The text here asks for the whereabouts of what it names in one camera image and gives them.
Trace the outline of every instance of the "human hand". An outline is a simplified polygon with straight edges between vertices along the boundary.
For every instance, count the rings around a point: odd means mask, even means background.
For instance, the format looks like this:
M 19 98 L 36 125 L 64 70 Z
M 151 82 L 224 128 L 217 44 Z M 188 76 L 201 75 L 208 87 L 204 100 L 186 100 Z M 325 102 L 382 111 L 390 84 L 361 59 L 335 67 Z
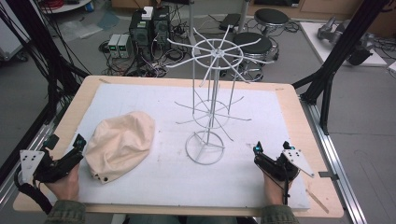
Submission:
M 283 204 L 284 200 L 284 181 L 277 181 L 269 174 L 262 172 L 264 175 L 264 196 L 267 205 Z
M 45 185 L 55 194 L 58 200 L 77 201 L 78 200 L 78 167 L 77 164 L 69 175 L 56 181 L 55 183 L 46 183 Z

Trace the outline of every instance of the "floor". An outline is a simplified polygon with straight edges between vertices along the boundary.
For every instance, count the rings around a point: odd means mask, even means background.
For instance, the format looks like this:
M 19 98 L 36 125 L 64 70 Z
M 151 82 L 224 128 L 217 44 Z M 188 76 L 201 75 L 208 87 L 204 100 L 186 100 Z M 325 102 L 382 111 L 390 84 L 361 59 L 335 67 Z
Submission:
M 108 16 L 106 7 L 93 13 L 75 10 L 58 16 L 60 23 L 81 21 L 98 23 Z M 203 33 L 220 33 L 209 17 L 196 18 L 196 27 L 205 24 L 211 29 Z M 67 42 L 92 74 L 106 69 L 106 59 L 98 46 L 112 34 L 128 31 L 129 21 L 114 19 L 114 26 L 87 39 Z M 59 38 L 54 38 L 60 46 Z M 320 61 L 303 32 L 284 32 L 276 37 L 280 43 L 279 59 L 266 65 L 264 82 L 293 83 L 317 71 Z M 388 52 L 396 57 L 396 52 Z M 385 59 L 391 64 L 394 60 Z M 171 70 L 165 77 L 190 78 L 185 65 Z M 333 81 L 329 114 L 329 132 L 344 165 L 348 180 L 358 198 L 368 223 L 396 223 L 396 79 L 385 67 L 342 66 Z M 306 87 L 297 92 L 303 93 Z M 0 67 L 0 148 L 2 164 L 39 114 L 47 99 L 47 84 L 32 60 L 15 60 Z M 42 213 L 20 213 L 12 209 L 14 192 L 0 211 L 0 220 L 7 223 L 42 223 Z M 110 214 L 89 214 L 87 223 L 110 223 Z M 350 223 L 347 215 L 337 219 L 300 218 L 301 223 Z

